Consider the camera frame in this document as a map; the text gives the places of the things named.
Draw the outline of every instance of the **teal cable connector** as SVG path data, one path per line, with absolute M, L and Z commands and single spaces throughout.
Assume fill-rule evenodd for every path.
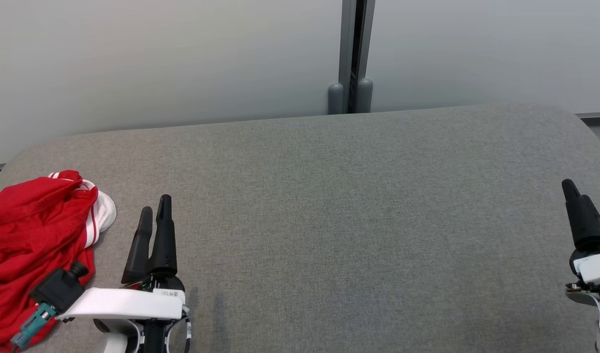
M 26 349 L 31 338 L 54 316 L 55 309 L 47 303 L 40 304 L 35 313 L 21 325 L 21 331 L 14 335 L 10 342 L 19 349 Z

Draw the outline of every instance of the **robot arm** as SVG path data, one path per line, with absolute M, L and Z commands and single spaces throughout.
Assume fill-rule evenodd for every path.
M 600 214 L 591 199 L 580 194 L 573 181 L 564 180 L 562 188 L 575 245 L 570 266 L 578 279 L 576 283 L 566 284 L 566 296 L 574 302 L 598 308 L 600 332 Z

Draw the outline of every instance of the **red cloth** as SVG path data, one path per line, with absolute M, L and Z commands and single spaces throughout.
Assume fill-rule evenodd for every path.
M 29 291 L 56 268 L 75 260 L 93 277 L 93 249 L 87 246 L 87 219 L 98 190 L 83 183 L 74 170 L 13 185 L 0 192 L 0 350 L 32 315 Z M 31 340 L 36 344 L 55 326 L 51 320 Z

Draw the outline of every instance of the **cable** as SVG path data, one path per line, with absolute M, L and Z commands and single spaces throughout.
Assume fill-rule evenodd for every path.
M 169 352 L 169 338 L 171 337 L 171 331 L 174 329 L 176 324 L 182 320 L 184 320 L 184 322 L 186 323 L 186 344 L 184 346 L 184 353 L 188 353 L 188 351 L 190 350 L 190 339 L 192 337 L 192 333 L 191 333 L 192 326 L 190 324 L 190 318 L 188 317 L 189 312 L 190 312 L 190 310 L 188 310 L 188 308 L 183 305 L 183 316 L 181 317 L 180 320 L 177 320 L 176 322 L 172 323 L 171 326 L 169 327 L 169 329 L 167 331 L 167 335 L 165 336 L 165 347 L 167 347 L 167 353 L 170 353 Z

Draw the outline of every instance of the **gray fabric surface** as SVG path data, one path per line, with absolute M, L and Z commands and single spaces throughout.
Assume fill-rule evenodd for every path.
M 596 310 L 564 295 L 573 244 L 560 183 L 573 178 L 600 210 L 600 142 L 564 110 L 88 134 L 25 150 L 0 189 L 64 169 L 118 208 L 94 286 L 119 285 L 141 208 L 172 195 L 192 352 L 594 349 Z M 99 335 L 78 319 L 31 352 L 88 352 Z

